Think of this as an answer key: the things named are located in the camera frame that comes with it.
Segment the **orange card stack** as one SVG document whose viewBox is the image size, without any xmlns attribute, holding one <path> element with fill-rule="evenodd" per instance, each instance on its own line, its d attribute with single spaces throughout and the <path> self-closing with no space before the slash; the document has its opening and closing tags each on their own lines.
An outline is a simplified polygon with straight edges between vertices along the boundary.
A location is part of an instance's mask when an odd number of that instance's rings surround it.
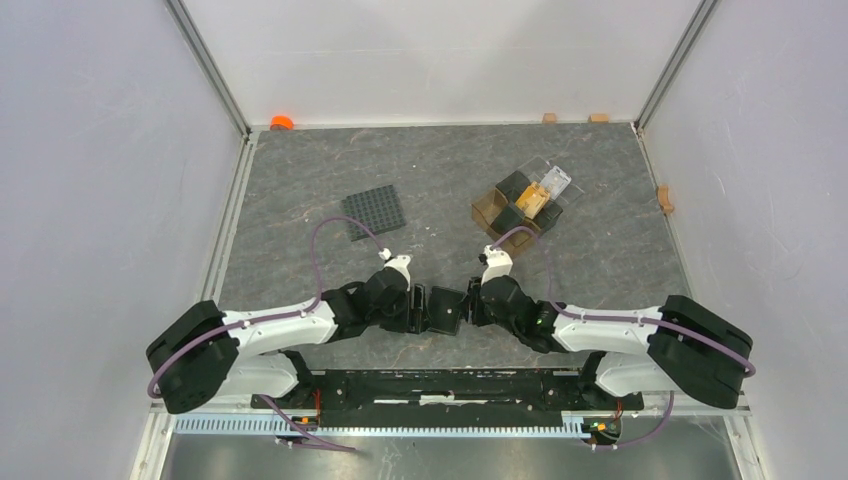
<svg viewBox="0 0 848 480">
<path fill-rule="evenodd" d="M 535 218 L 550 199 L 550 192 L 539 182 L 532 182 L 515 201 L 516 207 L 528 219 Z"/>
</svg>

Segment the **amber and black organizer box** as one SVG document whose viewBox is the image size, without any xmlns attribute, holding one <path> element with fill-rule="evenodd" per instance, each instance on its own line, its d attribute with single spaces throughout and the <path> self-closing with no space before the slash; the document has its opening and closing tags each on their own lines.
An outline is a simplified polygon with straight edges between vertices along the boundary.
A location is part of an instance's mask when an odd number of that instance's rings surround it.
<svg viewBox="0 0 848 480">
<path fill-rule="evenodd" d="M 494 241 L 516 227 L 528 228 L 542 237 L 557 224 L 563 207 L 553 199 L 547 200 L 530 217 L 517 202 L 532 185 L 523 172 L 512 172 L 471 203 L 472 220 Z"/>
</svg>

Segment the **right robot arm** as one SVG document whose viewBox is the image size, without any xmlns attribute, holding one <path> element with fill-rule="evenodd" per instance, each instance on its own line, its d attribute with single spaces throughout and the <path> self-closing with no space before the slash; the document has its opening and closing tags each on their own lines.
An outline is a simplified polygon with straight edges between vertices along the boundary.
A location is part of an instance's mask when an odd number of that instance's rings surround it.
<svg viewBox="0 0 848 480">
<path fill-rule="evenodd" d="M 756 372 L 752 338 L 685 295 L 637 310 L 592 310 L 535 300 L 510 276 L 470 284 L 470 321 L 497 325 L 538 353 L 587 351 L 580 400 L 602 408 L 615 397 L 674 391 L 734 409 Z"/>
</svg>

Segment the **black card holder wallet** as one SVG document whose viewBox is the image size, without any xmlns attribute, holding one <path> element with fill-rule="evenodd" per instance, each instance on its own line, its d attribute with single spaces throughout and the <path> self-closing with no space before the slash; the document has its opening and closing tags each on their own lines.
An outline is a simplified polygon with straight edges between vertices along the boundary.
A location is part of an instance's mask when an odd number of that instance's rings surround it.
<svg viewBox="0 0 848 480">
<path fill-rule="evenodd" d="M 434 286 L 427 300 L 426 313 L 429 330 L 435 333 L 455 336 L 459 323 L 464 318 L 466 306 L 464 292 Z"/>
</svg>

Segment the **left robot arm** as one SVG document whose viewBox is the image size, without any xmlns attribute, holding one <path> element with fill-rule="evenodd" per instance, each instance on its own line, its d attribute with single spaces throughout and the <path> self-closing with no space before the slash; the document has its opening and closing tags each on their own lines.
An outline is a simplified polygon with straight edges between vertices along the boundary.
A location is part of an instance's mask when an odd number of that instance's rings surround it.
<svg viewBox="0 0 848 480">
<path fill-rule="evenodd" d="M 313 397 L 314 381 L 292 348 L 356 338 L 370 327 L 419 333 L 425 305 L 425 287 L 391 266 L 296 305 L 223 311 L 202 300 L 147 347 L 148 394 L 171 414 L 259 394 L 302 407 Z"/>
</svg>

